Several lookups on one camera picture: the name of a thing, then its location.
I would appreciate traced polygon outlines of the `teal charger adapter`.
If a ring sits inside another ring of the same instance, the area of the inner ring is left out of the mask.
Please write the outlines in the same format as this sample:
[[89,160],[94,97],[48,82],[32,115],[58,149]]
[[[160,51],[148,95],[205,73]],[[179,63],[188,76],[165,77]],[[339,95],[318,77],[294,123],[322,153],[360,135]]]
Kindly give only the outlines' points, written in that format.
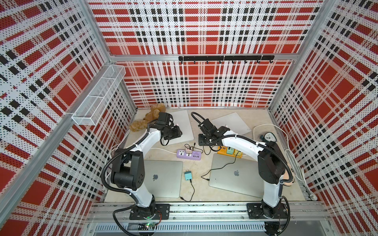
[[186,171],[184,173],[184,178],[185,178],[186,181],[191,181],[193,179],[192,172],[191,171]]

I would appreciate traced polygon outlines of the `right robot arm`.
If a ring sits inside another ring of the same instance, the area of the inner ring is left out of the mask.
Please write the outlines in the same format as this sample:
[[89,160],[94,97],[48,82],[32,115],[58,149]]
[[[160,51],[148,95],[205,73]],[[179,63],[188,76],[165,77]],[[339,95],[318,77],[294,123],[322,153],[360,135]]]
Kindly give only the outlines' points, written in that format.
[[217,128],[199,113],[191,112],[191,116],[202,131],[198,136],[201,146],[231,147],[258,162],[258,173],[264,183],[262,205],[275,208],[281,202],[283,185],[294,181],[293,171],[279,146],[273,141],[265,143],[252,140],[225,126]]

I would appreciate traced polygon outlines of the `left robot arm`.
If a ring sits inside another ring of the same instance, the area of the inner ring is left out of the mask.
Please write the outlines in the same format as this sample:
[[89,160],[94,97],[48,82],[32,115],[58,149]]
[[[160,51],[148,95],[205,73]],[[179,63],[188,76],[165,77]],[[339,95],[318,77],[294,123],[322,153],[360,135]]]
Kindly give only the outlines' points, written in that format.
[[101,171],[102,185],[110,191],[129,195],[137,207],[150,208],[155,199],[143,183],[144,154],[157,142],[169,142],[182,134],[171,114],[159,113],[159,117],[148,123],[146,131],[134,144],[114,152]]

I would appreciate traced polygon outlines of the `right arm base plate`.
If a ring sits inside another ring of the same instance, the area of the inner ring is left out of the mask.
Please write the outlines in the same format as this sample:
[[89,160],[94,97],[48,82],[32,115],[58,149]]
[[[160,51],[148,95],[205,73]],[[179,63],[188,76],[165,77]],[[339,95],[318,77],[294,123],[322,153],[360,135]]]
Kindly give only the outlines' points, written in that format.
[[248,203],[247,213],[250,219],[287,219],[288,210],[285,204],[279,203],[271,208],[262,203]]

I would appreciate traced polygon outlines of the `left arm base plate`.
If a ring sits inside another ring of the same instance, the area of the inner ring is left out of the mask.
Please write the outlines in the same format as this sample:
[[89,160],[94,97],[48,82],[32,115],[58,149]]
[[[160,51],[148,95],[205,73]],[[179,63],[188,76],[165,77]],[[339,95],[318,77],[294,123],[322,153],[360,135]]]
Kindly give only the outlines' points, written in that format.
[[129,220],[167,220],[170,206],[170,204],[155,204],[150,207],[135,206],[131,210]]

